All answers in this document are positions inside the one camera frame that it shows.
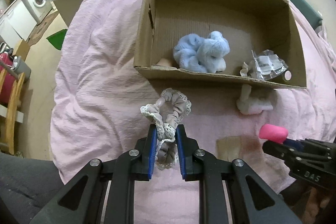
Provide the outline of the right hand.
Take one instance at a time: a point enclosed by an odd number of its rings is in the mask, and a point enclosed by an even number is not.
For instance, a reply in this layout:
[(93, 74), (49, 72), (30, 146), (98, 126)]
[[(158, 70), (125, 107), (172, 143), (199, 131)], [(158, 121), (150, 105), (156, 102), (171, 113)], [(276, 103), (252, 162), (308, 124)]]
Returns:
[(302, 223), (315, 223), (315, 221), (325, 211), (334, 193), (334, 190), (328, 192), (326, 190), (311, 188), (309, 198), (307, 200), (305, 210), (301, 218)]

